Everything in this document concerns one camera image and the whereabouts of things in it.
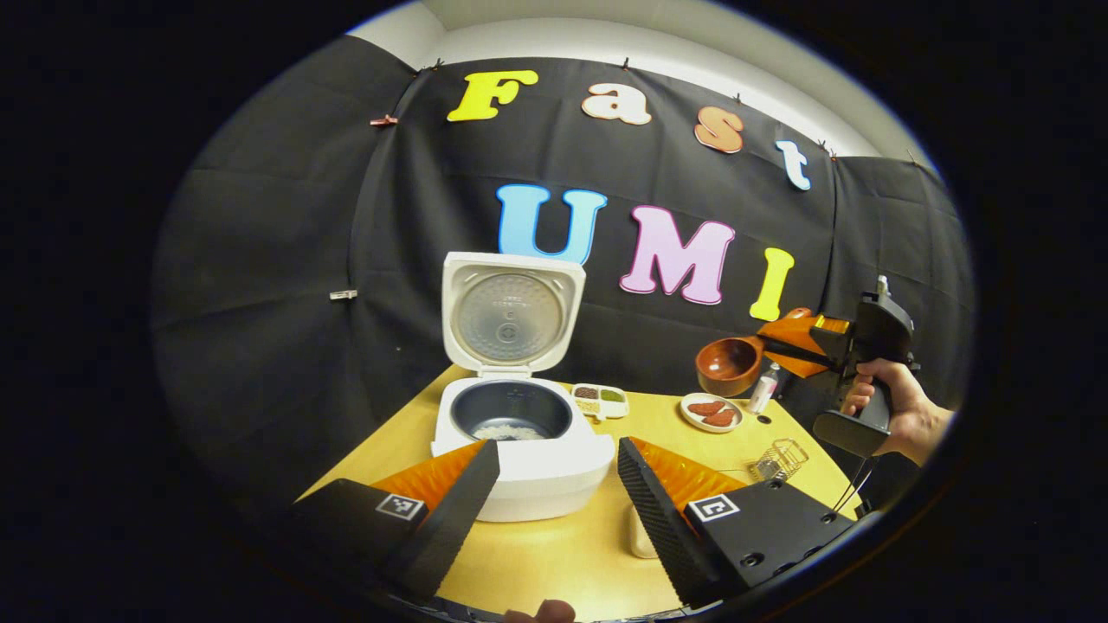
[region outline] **white wall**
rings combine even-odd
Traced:
[[[654,28],[597,19],[523,18],[489,22],[485,20],[493,16],[482,12],[484,4],[489,3],[411,2],[359,25],[350,34],[380,45],[417,69],[433,65],[437,59],[453,63],[553,57],[623,64],[629,58],[630,65],[637,69],[678,78],[729,96],[740,93],[745,105],[780,120],[813,141],[827,141],[828,147],[839,155],[907,160],[911,150],[917,162],[934,167],[895,115],[848,75],[776,31],[709,2],[687,0],[680,7],[688,19],[699,24],[696,32],[666,2],[657,2],[650,14],[622,13],[615,4],[599,13],[598,9],[578,13],[637,20],[699,37],[712,47]],[[514,8],[519,14],[540,12],[522,4],[497,7],[499,16],[513,14],[505,12],[505,7]],[[458,28],[445,28],[440,16]],[[731,21],[717,23],[715,30],[705,29],[706,18]],[[729,33],[730,42],[720,39],[719,29]],[[752,62],[719,48],[732,50]]]

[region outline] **foam letter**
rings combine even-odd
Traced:
[[[551,257],[584,264],[593,247],[596,213],[608,197],[592,191],[566,191],[562,201],[570,205],[570,235],[561,253],[546,253],[535,246],[538,206],[551,198],[542,186],[507,184],[496,191],[503,204],[500,213],[500,252],[531,257]]]
[[[615,91],[615,95],[606,95]],[[646,95],[626,84],[593,84],[588,88],[592,98],[585,98],[581,109],[596,119],[618,119],[632,125],[650,122],[646,112]]]
[[[770,323],[781,315],[777,305],[781,302],[784,277],[794,262],[788,252],[770,247],[766,249],[766,280],[762,282],[762,292],[758,295],[758,300],[750,306],[750,317]]]
[[[520,93],[520,83],[534,84],[538,82],[538,74],[531,71],[485,71],[471,73],[465,76],[469,86],[462,95],[458,109],[447,114],[447,121],[474,121],[479,119],[492,119],[499,112],[492,108],[492,99],[501,104],[510,104],[515,95]]]
[[[691,272],[693,278],[681,288],[686,300],[716,305],[724,299],[719,278],[727,245],[735,239],[735,229],[709,221],[693,234],[689,244],[683,246],[674,215],[668,210],[640,205],[630,215],[638,221],[638,246],[630,273],[619,279],[619,287],[635,294],[654,292],[657,284],[650,274],[657,264],[666,295],[674,294]]]
[[[727,112],[716,106],[705,106],[697,114],[698,123],[693,134],[700,144],[719,150],[725,154],[733,154],[742,149],[742,120],[733,112]]]
[[[789,181],[792,182],[792,185],[801,191],[811,188],[812,182],[808,177],[804,177],[804,171],[801,168],[802,165],[808,164],[808,159],[804,154],[800,153],[797,144],[792,141],[778,141],[774,144],[777,149],[784,152],[784,172],[789,175]]]

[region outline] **blue letter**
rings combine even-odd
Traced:
[[[551,198],[542,186],[507,184],[496,191],[504,205],[500,213],[500,252],[509,255],[550,257],[584,264],[593,247],[596,213],[607,205],[608,197],[592,191],[566,191],[562,201],[570,205],[570,239],[561,253],[546,253],[535,246],[538,206]]]
[[[804,157],[804,154],[800,153],[797,144],[792,141],[778,141],[777,149],[784,152],[784,172],[788,173],[792,185],[801,191],[811,188],[812,182],[808,177],[804,177],[804,173],[800,168],[800,165],[808,164],[808,159]]]

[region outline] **human hand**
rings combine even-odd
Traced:
[[[889,386],[892,412],[889,415],[889,438],[873,453],[900,452],[922,467],[938,446],[954,412],[932,402],[907,366],[885,359],[858,365],[854,385],[839,410],[853,416],[864,409],[876,391],[874,377]]]
[[[577,613],[573,606],[562,600],[545,600],[538,606],[534,616],[509,610],[504,613],[504,623],[573,623]]]

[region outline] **small bottle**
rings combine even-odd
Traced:
[[[755,392],[750,395],[750,402],[747,405],[751,413],[757,416],[766,410],[769,399],[773,397],[773,391],[777,390],[777,371],[780,369],[781,366],[771,364],[769,371],[758,379]]]

